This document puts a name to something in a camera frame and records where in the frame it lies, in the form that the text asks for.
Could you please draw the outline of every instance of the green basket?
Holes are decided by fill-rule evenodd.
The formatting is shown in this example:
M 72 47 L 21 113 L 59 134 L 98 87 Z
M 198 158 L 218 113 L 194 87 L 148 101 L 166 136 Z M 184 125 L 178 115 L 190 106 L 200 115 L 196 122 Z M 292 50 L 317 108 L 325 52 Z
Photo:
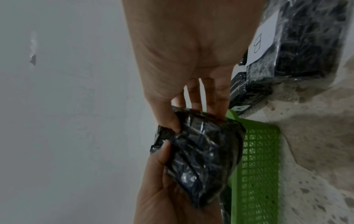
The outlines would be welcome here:
M 271 124 L 240 119 L 231 110 L 226 117 L 241 122 L 246 129 L 242 161 L 231 176 L 231 224 L 276 224 L 280 130 Z

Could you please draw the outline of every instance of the dark package on floor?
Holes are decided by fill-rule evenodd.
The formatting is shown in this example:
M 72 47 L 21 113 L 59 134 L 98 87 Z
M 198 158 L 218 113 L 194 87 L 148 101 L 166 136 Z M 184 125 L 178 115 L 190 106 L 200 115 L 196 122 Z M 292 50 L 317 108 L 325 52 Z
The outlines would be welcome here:
M 150 152 L 171 142 L 167 163 L 169 174 L 189 195 L 191 203 L 201 208 L 219 197 L 242 157 L 245 128 L 237 121 L 217 120 L 195 110 L 174 112 L 181 121 L 181 132 L 159 126 Z
M 241 115 L 272 93 L 270 85 L 248 83 L 246 72 L 239 72 L 231 80 L 229 109 Z
M 335 72 L 352 9 L 352 0 L 269 0 L 261 24 L 278 13 L 275 37 L 265 54 L 248 65 L 247 81 L 280 83 Z M 263 39 L 258 36 L 255 51 Z

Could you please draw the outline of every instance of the person's left hand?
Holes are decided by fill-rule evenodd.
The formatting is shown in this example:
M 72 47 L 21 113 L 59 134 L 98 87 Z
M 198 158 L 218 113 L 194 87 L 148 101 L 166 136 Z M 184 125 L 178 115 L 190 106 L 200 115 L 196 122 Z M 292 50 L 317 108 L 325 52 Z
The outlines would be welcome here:
M 134 224 L 222 224 L 217 199 L 204 208 L 196 209 L 184 190 L 164 173 L 170 150 L 171 144 L 166 141 L 147 161 Z

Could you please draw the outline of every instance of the wall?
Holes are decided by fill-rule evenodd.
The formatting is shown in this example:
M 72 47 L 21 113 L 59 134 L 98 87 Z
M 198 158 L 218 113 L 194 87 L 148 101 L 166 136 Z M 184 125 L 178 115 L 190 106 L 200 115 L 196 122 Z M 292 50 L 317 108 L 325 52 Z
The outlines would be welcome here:
M 132 223 L 156 126 L 120 1 L 2 1 L 0 28 L 0 223 Z

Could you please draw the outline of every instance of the human hand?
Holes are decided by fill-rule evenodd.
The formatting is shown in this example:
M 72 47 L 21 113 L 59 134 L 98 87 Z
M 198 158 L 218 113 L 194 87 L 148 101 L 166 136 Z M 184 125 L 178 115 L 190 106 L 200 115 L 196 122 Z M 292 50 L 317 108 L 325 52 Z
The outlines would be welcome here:
M 223 119 L 233 67 L 253 39 L 265 0 L 123 0 L 144 95 L 159 125 L 180 131 L 172 112 L 202 110 Z
M 134 224 L 222 224 L 218 200 L 196 209 L 184 190 L 164 173 L 170 150 L 171 144 L 166 141 L 147 161 Z

